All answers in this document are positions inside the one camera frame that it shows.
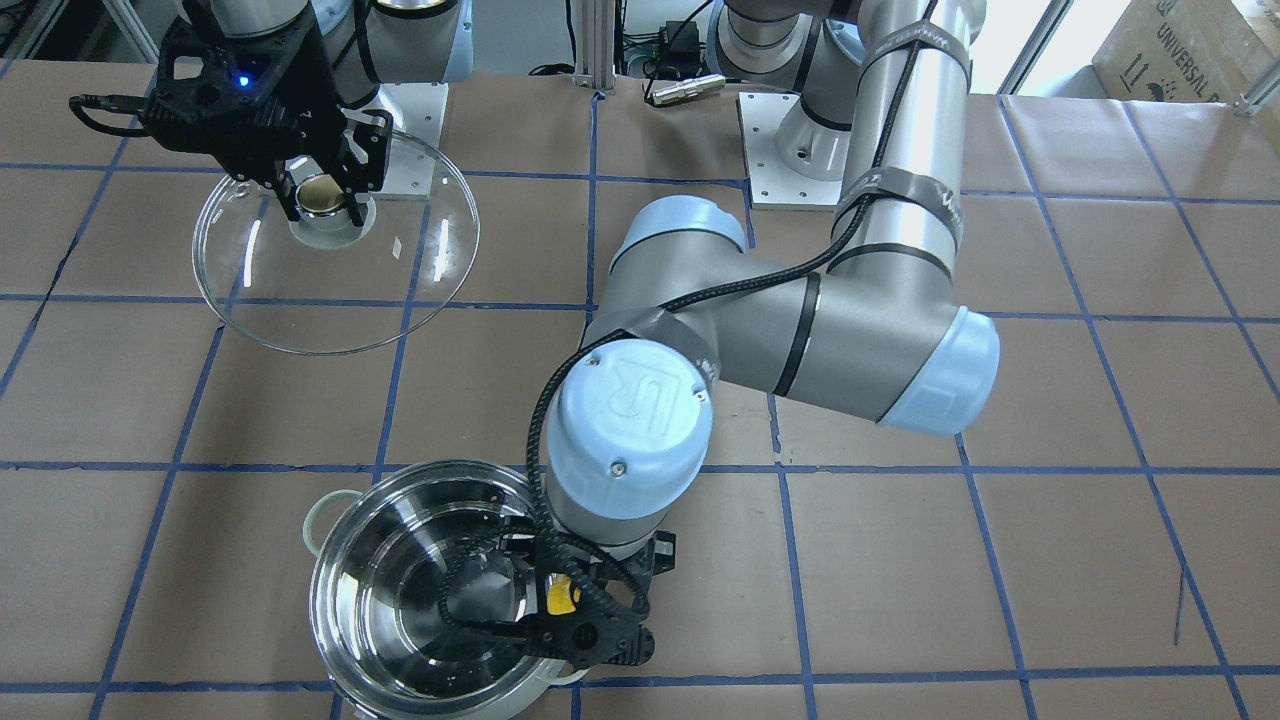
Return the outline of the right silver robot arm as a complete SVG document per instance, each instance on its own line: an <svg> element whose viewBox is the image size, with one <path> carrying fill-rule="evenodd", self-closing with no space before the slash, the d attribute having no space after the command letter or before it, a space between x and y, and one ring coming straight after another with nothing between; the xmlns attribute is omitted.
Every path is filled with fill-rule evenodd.
<svg viewBox="0 0 1280 720"><path fill-rule="evenodd" d="M474 68L467 1L184 1L161 44L140 126L271 190L297 222L285 164L315 160L355 225L381 188L392 115L383 85L451 83Z"/></svg>

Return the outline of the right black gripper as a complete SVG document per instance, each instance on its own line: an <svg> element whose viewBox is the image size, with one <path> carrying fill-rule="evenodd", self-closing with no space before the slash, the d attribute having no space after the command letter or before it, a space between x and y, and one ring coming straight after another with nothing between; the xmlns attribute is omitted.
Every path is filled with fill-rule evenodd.
<svg viewBox="0 0 1280 720"><path fill-rule="evenodd" d="M335 169L340 208L365 225L367 201L358 197L384 184L394 117L339 105L316 20L253 38L173 20L140 126L168 150L209 155L229 176L268 183L292 223L301 222L298 184L283 164L311 156Z"/></svg>

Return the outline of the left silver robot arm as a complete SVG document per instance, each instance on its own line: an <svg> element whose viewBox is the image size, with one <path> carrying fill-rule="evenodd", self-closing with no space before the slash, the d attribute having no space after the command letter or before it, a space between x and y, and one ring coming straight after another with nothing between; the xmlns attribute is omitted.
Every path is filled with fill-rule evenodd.
<svg viewBox="0 0 1280 720"><path fill-rule="evenodd" d="M447 560L442 625L576 670L640 665L658 527L705 460L717 380L952 436L984 407L1000 341L957 304L972 45L983 1L719 1L708 54L791 79L847 133L828 246L792 266L748 255L713 202L646 205L581 347L535 402L532 506Z"/></svg>

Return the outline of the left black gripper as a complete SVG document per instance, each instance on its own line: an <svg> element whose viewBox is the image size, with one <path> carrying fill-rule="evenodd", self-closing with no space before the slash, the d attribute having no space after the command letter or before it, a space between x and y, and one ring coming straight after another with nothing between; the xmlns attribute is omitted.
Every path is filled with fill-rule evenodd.
<svg viewBox="0 0 1280 720"><path fill-rule="evenodd" d="M509 644L520 653L539 659L566 660L576 670L609 664L639 666L655 653L657 643L645 625L652 579L675 569L677 536L657 530L641 548L618 560L600 550L589 550L584 539L561 533L561 548L581 574L552 569L535 550L529 528L504 528L498 541L475 551L466 548L472 537L445 542L445 569L458 568L448 583L449 601L538 601L536 612L517 621L468 621L444 618L453 630L485 642ZM545 611L547 582L552 573L567 574L581 589L577 611L552 616Z"/></svg>

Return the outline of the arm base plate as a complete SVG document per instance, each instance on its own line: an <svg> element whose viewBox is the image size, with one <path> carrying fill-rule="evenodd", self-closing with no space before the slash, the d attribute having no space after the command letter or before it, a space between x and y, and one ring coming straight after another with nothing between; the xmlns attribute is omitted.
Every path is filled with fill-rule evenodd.
<svg viewBox="0 0 1280 720"><path fill-rule="evenodd" d="M430 193L436 159L425 147L440 145L448 94L449 86L443 83L383 85L370 102L343 110L352 120L371 120L369 110L385 110L394 122L387 177L376 196L408 199Z"/></svg>
<svg viewBox="0 0 1280 720"><path fill-rule="evenodd" d="M812 119L795 94L739 94L754 208L829 211L841 195L851 132Z"/></svg>

